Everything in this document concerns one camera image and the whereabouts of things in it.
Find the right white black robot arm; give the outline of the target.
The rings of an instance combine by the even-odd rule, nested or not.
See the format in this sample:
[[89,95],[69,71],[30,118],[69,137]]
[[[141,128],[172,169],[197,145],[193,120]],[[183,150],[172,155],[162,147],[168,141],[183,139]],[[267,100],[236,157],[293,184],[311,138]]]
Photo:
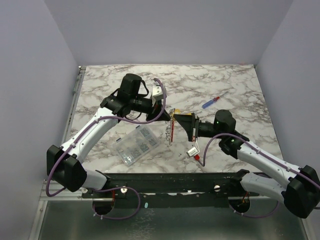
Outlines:
[[211,141],[219,139],[218,145],[226,155],[266,174],[262,177],[241,170],[238,178],[229,184],[234,195],[251,192],[272,198],[302,219],[319,204],[320,179],[316,170],[309,165],[300,167],[286,162],[257,146],[236,131],[236,120],[229,110],[218,110],[213,122],[203,122],[194,113],[174,114],[173,117],[183,127],[190,142],[197,143],[199,137]]

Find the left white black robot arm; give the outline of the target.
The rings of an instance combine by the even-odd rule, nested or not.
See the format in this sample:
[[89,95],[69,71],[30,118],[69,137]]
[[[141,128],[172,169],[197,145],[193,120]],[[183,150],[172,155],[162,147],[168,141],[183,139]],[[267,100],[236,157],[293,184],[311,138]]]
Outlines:
[[89,122],[71,139],[60,146],[52,145],[46,153],[47,183],[45,192],[49,197],[52,180],[62,185],[64,190],[75,192],[80,188],[93,190],[97,196],[106,197],[111,190],[108,177],[97,170],[87,170],[83,162],[98,141],[120,122],[139,124],[127,115],[132,111],[146,115],[143,124],[169,121],[165,110],[167,93],[164,85],[154,78],[152,90],[140,94],[140,86],[145,81],[138,75],[127,73],[119,88],[105,97]]

